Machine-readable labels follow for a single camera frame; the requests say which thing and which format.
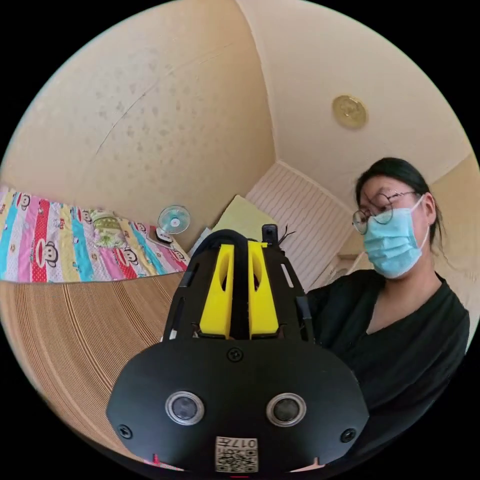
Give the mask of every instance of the black shirt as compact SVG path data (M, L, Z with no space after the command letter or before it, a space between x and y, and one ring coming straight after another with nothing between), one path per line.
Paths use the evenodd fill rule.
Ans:
M413 425L461 363L469 313L437 276L441 286L426 303L372 334L367 328L385 285L374 270L358 270L307 294L317 344L355 373L370 412L343 460L370 457Z

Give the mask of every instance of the small fan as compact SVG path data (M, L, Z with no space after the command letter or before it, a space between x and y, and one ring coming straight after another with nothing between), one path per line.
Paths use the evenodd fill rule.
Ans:
M189 211L181 205L172 205L160 213L156 236L163 242L172 242L170 235L184 232L190 225Z

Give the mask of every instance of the qr code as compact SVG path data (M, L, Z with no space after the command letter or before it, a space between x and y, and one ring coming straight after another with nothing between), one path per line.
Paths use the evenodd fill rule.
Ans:
M258 472L257 439L218 436L215 443L215 466L217 472Z

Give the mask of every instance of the blue surgical mask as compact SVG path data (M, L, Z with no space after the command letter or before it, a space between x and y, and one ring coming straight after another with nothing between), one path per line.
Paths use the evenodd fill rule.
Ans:
M387 279L395 279L405 274L422 256L422 248L427 241L430 228L427 228L425 238L419 247L412 219L412 212L422 199L423 195L413 208L395 208L388 223L384 221L385 224L382 224L382 218L390 216L389 212L368 219L368 229L363 237L365 251L375 270Z

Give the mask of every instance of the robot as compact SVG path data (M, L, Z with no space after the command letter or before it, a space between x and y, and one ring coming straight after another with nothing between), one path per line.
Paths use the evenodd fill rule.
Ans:
M353 372L315 343L270 224L262 241L222 230L200 244L163 340L125 365L106 415L134 455L219 478L328 464L369 418Z

